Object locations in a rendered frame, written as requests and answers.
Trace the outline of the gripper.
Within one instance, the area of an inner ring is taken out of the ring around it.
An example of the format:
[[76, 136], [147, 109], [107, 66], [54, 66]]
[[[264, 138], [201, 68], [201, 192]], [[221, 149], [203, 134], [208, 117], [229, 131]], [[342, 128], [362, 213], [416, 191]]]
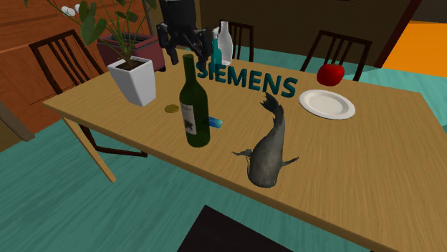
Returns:
[[176, 45], [189, 47], [198, 57], [199, 67], [205, 67], [213, 53], [210, 29], [196, 30], [194, 0], [159, 0], [163, 22], [156, 26], [158, 41], [172, 65], [178, 63]]

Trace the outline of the teal spray bottle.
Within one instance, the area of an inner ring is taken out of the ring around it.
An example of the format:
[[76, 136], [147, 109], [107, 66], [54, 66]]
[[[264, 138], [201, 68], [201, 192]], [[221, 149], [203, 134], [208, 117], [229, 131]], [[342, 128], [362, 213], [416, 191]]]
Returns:
[[222, 62], [221, 50], [218, 47], [218, 34], [219, 34], [219, 28], [216, 27], [212, 31], [212, 35], [213, 35], [213, 53], [211, 55], [211, 62], [213, 64], [221, 64], [221, 62]]

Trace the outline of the dark red toaster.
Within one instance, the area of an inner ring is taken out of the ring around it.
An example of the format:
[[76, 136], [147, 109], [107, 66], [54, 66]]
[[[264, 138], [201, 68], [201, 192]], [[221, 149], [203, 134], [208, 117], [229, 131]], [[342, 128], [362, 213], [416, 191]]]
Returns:
[[[125, 42], [135, 40], [132, 55], [143, 59], [150, 59], [153, 62], [155, 72], [165, 71], [165, 60], [158, 38], [153, 35], [122, 33]], [[107, 66], [120, 59], [118, 52], [122, 50], [113, 35], [105, 35], [97, 40], [97, 48], [104, 64]]]

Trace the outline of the white bottle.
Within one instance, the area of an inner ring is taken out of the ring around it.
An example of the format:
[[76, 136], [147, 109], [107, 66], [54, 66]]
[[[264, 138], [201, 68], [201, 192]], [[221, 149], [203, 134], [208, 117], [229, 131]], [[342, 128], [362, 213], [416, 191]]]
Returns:
[[221, 21], [218, 48], [221, 50], [221, 63], [226, 66], [230, 65], [233, 54], [233, 42], [229, 33], [228, 21]]

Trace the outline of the dark wooden chair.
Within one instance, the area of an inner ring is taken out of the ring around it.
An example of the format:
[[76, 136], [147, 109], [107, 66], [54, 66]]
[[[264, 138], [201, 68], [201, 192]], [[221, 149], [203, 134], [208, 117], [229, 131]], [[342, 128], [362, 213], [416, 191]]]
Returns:
[[365, 66], [370, 48], [372, 46], [372, 42], [365, 40], [365, 39], [360, 39], [357, 37], [351, 37], [351, 36], [344, 35], [344, 34], [334, 33], [331, 31], [319, 30], [317, 36], [315, 37], [315, 39], [312, 43], [312, 46], [311, 46], [309, 52], [307, 53], [304, 63], [302, 64], [302, 66], [300, 68], [300, 71], [304, 72], [307, 69], [312, 57], [314, 56], [314, 53], [316, 52], [316, 50], [318, 48], [319, 42], [322, 37], [330, 37], [331, 38], [330, 45], [328, 46], [328, 49], [327, 49], [327, 52], [325, 55], [324, 64], [338, 64], [338, 65], [342, 66], [344, 64], [345, 60], [347, 59], [347, 55], [349, 54], [353, 44], [358, 44], [358, 45], [363, 46], [363, 50], [360, 54], [359, 62], [357, 63], [357, 69], [355, 70], [355, 75], [352, 79], [353, 81], [358, 82], [360, 80], [362, 71], [364, 70], [364, 66]]
[[229, 34], [232, 39], [233, 59], [241, 58], [242, 46], [247, 46], [249, 50], [249, 61], [254, 61], [254, 26], [228, 21]]
[[[78, 47], [82, 47], [82, 41], [74, 29], [64, 31], [54, 36], [39, 40], [38, 42], [29, 44], [29, 48], [35, 56], [39, 66], [41, 67], [44, 76], [57, 95], [62, 94], [64, 90], [59, 85], [57, 79], [54, 78], [53, 72], [56, 71], [52, 70], [63, 70], [63, 75], [66, 76], [65, 79], [69, 78], [72, 81], [71, 85], [74, 86], [78, 86], [88, 80], [91, 80], [90, 75], [86, 72], [85, 67], [80, 64], [80, 61], [78, 61], [74, 50], [70, 46], [70, 43], [67, 41], [69, 37], [72, 37], [74, 39], [74, 42]], [[42, 48], [48, 48], [51, 51], [60, 67], [54, 67], [56, 64], [54, 62], [49, 64], [49, 61], [46, 59], [48, 57], [45, 57], [40, 50]], [[90, 64], [99, 75], [104, 74], [104, 71], [99, 66], [97, 61], [93, 58], [92, 54], [90, 54], [88, 49], [86, 49], [85, 47], [81, 48], [81, 54], [82, 56], [87, 58], [87, 61], [90, 62]], [[99, 146], [95, 142], [90, 128], [85, 127], [84, 125], [79, 126], [83, 135], [90, 141], [96, 151], [107, 154], [128, 155], [143, 158], [146, 158], [148, 156], [148, 154], [143, 151], [121, 150]]]

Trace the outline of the plant in white pot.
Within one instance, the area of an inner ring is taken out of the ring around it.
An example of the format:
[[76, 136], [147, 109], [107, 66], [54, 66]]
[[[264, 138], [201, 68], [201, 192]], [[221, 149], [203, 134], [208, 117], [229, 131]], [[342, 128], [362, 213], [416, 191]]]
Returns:
[[106, 18], [97, 13], [97, 3], [94, 1], [88, 3], [83, 0], [76, 9], [59, 8], [51, 0], [46, 1], [63, 16], [80, 26], [79, 34], [72, 29], [29, 45], [45, 77], [57, 94], [61, 94], [62, 89], [49, 71], [39, 48], [48, 46], [69, 78], [75, 85], [79, 85], [89, 77], [67, 44], [66, 37], [73, 36], [78, 44], [84, 45], [82, 50], [99, 74], [104, 72], [93, 60], [87, 46], [99, 40], [117, 54], [117, 59], [107, 68], [129, 103], [144, 107], [156, 98], [153, 61], [133, 55], [137, 35], [131, 33], [130, 24], [137, 23], [141, 26], [145, 21], [144, 18], [139, 18], [137, 14], [131, 12], [134, 0], [112, 0], [114, 7], [121, 6], [125, 10], [115, 9], [113, 14], [107, 13]]

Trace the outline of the green wine bottle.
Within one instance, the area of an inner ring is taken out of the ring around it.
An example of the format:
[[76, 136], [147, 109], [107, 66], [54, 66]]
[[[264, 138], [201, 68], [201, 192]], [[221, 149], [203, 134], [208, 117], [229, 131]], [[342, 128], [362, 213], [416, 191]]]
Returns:
[[190, 146], [204, 147], [211, 139], [208, 96], [196, 79], [192, 54], [183, 55], [183, 66], [186, 82], [180, 92], [179, 100], [186, 138]]

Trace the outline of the teal letter sign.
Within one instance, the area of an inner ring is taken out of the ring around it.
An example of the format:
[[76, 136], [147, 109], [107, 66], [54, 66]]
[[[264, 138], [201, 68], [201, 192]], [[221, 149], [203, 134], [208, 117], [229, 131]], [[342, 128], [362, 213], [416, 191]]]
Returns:
[[295, 85], [298, 79], [295, 77], [283, 77], [268, 72], [257, 70], [236, 69], [233, 66], [208, 63], [201, 68], [200, 62], [196, 63], [197, 77], [215, 82], [226, 83], [235, 87], [248, 88], [254, 91], [271, 92], [273, 95], [291, 98], [296, 94]]

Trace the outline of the grey catfish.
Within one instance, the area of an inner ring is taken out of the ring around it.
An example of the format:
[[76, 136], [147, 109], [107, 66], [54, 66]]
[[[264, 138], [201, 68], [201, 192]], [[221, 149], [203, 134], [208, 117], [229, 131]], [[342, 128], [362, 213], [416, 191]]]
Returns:
[[299, 159], [283, 160], [285, 118], [284, 108], [277, 99], [265, 93], [265, 100], [261, 105], [273, 113], [273, 128], [255, 145], [254, 149], [234, 152], [236, 156], [245, 156], [247, 159], [248, 179], [260, 188], [271, 188], [277, 184], [280, 170]]

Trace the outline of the red apple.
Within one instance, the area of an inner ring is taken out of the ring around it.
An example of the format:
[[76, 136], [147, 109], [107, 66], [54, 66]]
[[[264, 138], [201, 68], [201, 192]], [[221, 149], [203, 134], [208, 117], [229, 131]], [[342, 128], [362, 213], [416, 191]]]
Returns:
[[317, 81], [324, 86], [334, 87], [341, 82], [345, 68], [339, 64], [324, 64], [317, 73]]

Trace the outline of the white plate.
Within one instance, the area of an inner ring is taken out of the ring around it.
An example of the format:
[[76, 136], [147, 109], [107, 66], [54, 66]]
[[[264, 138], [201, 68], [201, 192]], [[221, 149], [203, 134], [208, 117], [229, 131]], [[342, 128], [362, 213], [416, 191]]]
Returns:
[[346, 120], [356, 112], [354, 104], [346, 97], [323, 89], [301, 93], [299, 103], [306, 111], [328, 120]]

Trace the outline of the brown wooden cabinet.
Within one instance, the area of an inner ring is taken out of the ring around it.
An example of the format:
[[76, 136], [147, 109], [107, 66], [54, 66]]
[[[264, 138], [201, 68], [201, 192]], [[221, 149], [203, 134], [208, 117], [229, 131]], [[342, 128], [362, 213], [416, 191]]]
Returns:
[[[3, 102], [26, 128], [37, 133], [59, 120], [43, 101], [56, 95], [29, 45], [47, 37], [80, 31], [75, 20], [60, 13], [83, 0], [0, 0], [0, 102]], [[122, 7], [114, 0], [96, 2], [97, 16], [115, 20]]]

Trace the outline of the light wooden table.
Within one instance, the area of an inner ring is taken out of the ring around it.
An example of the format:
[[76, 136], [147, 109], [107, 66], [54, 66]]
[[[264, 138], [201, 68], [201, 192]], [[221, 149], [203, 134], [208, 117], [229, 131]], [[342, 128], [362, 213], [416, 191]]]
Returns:
[[333, 91], [355, 114], [326, 120], [298, 97], [284, 108], [284, 157], [277, 184], [253, 185], [239, 151], [268, 133], [272, 114], [262, 91], [210, 79], [201, 84], [212, 117], [223, 120], [202, 148], [186, 141], [178, 104], [181, 64], [155, 74], [156, 98], [130, 104], [110, 74], [102, 74], [45, 102], [110, 180], [114, 175], [81, 133], [89, 127], [161, 160], [253, 198], [374, 252], [447, 252], [447, 134], [417, 92], [343, 80]]

